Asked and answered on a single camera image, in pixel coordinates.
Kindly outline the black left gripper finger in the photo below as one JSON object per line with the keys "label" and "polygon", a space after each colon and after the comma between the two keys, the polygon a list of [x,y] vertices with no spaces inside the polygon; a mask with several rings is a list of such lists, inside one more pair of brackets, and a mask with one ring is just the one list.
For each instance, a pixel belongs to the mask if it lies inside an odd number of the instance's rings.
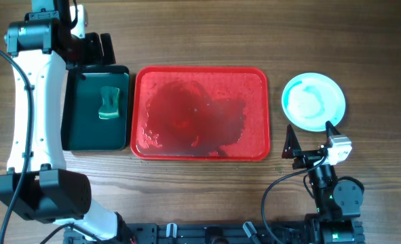
{"label": "black left gripper finger", "polygon": [[115,53],[113,49],[113,43],[111,40],[111,35],[109,33],[103,33],[100,35],[101,46],[102,46],[102,64],[112,65],[116,63]]}
{"label": "black left gripper finger", "polygon": [[84,41],[85,41],[84,64],[85,65],[102,64],[103,53],[99,35],[97,33],[86,33]]}

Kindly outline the white plate stained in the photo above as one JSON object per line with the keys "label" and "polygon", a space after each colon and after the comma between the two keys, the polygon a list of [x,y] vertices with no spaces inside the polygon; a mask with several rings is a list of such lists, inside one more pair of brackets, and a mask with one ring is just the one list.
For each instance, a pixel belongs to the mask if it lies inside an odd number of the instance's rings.
{"label": "white plate stained", "polygon": [[346,111],[342,89],[320,73],[303,73],[289,80],[282,92],[281,104],[292,124],[312,132],[325,131],[327,121],[338,125]]}

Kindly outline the green yellow sponge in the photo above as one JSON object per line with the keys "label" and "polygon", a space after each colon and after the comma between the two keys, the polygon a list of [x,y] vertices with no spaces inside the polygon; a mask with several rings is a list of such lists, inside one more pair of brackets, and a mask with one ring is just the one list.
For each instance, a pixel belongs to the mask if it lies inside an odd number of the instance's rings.
{"label": "green yellow sponge", "polygon": [[98,109],[100,119],[116,119],[119,117],[120,89],[117,87],[104,86],[100,89],[102,105]]}

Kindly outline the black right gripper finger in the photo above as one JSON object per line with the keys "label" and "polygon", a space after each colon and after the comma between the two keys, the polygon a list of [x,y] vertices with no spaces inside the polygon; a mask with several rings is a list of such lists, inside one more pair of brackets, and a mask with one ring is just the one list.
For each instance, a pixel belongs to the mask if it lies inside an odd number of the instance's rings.
{"label": "black right gripper finger", "polygon": [[335,128],[335,126],[330,122],[327,121],[325,123],[326,126],[326,137],[329,138],[331,136],[341,135],[341,133]]}
{"label": "black right gripper finger", "polygon": [[282,151],[282,158],[293,159],[296,157],[300,157],[301,155],[302,155],[301,146],[299,144],[299,141],[296,137],[296,134],[291,124],[289,124],[286,128],[286,139]]}

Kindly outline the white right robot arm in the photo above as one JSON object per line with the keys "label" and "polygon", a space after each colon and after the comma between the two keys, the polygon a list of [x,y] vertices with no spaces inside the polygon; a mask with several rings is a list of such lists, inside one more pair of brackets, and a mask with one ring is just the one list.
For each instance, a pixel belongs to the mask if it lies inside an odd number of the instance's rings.
{"label": "white right robot arm", "polygon": [[344,162],[352,150],[351,140],[330,121],[326,142],[316,150],[302,150],[291,125],[286,130],[282,158],[293,159],[293,169],[306,169],[316,214],[307,214],[307,243],[364,243],[364,229],[357,221],[363,203],[364,185],[359,180],[338,177],[335,165]]}

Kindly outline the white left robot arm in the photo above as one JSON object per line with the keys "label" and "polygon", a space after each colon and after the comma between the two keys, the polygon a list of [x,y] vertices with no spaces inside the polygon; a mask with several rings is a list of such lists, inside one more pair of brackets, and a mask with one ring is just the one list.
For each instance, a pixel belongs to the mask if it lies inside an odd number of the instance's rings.
{"label": "white left robot arm", "polygon": [[69,228],[95,243],[129,243],[122,217],[95,202],[88,177],[66,169],[60,133],[64,74],[91,64],[115,63],[111,38],[93,42],[86,12],[75,1],[34,1],[21,22],[9,25],[1,52],[14,70],[14,139],[0,201],[7,207],[4,242],[12,214],[26,221]]}

